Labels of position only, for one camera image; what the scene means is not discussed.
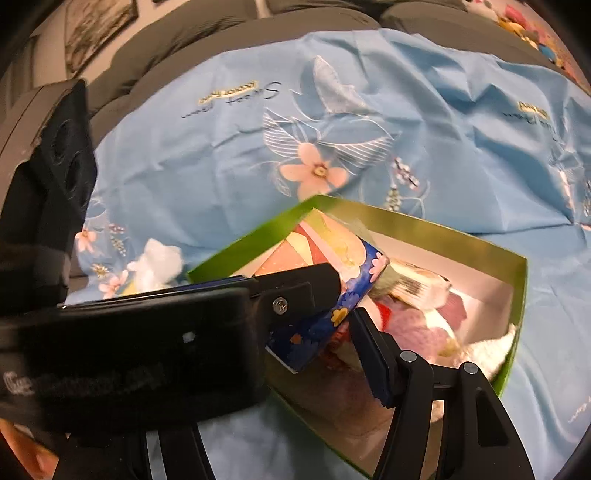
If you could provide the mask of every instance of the painting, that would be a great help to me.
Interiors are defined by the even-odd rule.
[[[121,30],[138,18],[136,0],[71,0],[66,7],[65,51],[68,78]]]

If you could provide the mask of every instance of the black device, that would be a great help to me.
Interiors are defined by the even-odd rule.
[[[73,237],[96,179],[82,82],[20,100],[0,129],[0,174],[0,418],[56,451],[54,480],[151,479],[152,429],[169,480],[213,480],[196,422],[265,398],[269,330],[329,310],[338,274],[314,265],[63,305]],[[437,480],[533,479],[476,365],[437,367],[401,351],[364,309],[348,321],[373,395],[396,408],[374,479],[419,478],[433,400],[446,401]],[[563,471],[574,480],[581,464]],[[3,478],[26,478],[5,445],[0,466]]]

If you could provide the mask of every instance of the metal screw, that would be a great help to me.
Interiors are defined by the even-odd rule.
[[[277,315],[283,315],[285,312],[287,312],[287,300],[283,297],[277,297],[275,300],[273,300],[273,311]]]
[[[400,358],[405,362],[411,364],[417,359],[417,354],[411,350],[403,350],[400,352]]]
[[[464,364],[464,370],[468,372],[470,375],[474,375],[478,373],[478,366],[473,364],[472,362],[466,362]]]

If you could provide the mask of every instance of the soap bar package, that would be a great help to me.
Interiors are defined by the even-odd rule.
[[[334,308],[277,327],[269,336],[267,350],[292,373],[300,372],[326,346],[388,265],[388,258],[341,223],[313,209],[255,272],[255,276],[266,275],[327,262],[341,280],[341,295]]]

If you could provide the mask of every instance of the light blue fabric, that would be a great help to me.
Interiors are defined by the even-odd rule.
[[[556,72],[392,30],[218,55],[98,146],[77,243],[90,282],[69,302],[122,293],[149,238],[190,268],[313,193],[484,235],[530,259],[502,400],[550,479],[591,420],[590,125]],[[272,401],[203,430],[220,480],[359,475]]]

